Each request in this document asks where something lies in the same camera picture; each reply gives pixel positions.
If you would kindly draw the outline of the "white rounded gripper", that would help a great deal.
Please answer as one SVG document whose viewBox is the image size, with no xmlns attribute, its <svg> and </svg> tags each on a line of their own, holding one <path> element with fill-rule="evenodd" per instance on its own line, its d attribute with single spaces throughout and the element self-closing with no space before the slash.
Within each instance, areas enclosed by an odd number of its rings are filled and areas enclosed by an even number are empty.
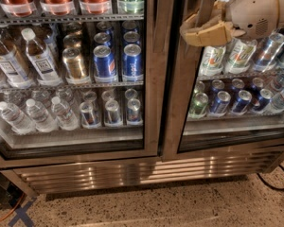
<svg viewBox="0 0 284 227">
<path fill-rule="evenodd" d="M 233 38 L 260 39 L 284 27 L 284 0 L 216 1 L 204 22 L 198 10 L 183 21 L 181 36 L 191 46 L 224 45 Z"/>
</svg>

